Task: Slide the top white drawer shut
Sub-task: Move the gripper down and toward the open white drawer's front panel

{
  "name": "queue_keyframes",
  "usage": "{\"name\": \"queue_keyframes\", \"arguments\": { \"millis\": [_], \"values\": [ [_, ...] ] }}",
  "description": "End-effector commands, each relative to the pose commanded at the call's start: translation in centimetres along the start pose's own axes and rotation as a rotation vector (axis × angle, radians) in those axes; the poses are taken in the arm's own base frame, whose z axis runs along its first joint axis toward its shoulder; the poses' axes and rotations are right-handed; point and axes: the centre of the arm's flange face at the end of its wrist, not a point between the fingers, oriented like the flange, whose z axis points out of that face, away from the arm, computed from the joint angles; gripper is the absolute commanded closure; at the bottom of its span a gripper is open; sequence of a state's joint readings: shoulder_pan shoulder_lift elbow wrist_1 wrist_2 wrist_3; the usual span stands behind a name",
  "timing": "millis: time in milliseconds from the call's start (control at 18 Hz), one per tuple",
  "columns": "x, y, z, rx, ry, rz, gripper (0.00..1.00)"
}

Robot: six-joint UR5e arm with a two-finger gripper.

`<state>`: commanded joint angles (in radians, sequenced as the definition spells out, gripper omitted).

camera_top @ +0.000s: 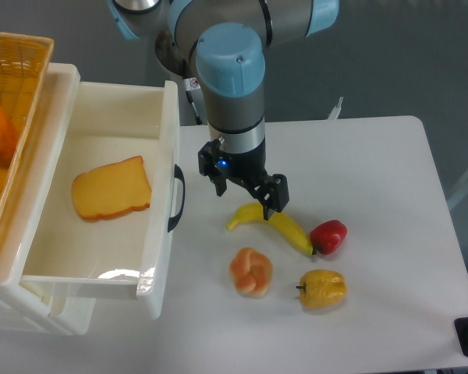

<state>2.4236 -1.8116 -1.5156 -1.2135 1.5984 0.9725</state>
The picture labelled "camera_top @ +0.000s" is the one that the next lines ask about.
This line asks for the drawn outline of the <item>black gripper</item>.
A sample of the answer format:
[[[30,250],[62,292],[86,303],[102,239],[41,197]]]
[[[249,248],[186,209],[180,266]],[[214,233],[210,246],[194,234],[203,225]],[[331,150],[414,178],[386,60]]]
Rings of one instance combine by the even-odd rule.
[[[273,213],[281,213],[289,202],[287,177],[267,173],[265,140],[246,153],[228,153],[220,146],[220,140],[215,139],[207,142],[198,153],[199,172],[214,184],[216,195],[222,196],[230,181],[258,200],[265,221]]]

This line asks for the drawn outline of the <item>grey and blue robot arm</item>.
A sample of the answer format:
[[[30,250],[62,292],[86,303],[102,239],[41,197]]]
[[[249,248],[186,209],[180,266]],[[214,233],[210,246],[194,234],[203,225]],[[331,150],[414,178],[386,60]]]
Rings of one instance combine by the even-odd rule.
[[[199,171],[222,195],[243,187],[264,219],[289,201],[286,177],[265,169],[264,50],[309,37],[337,20],[337,1],[110,1],[122,35],[156,34],[160,64],[198,82],[204,110],[196,119],[210,129],[198,153]]]

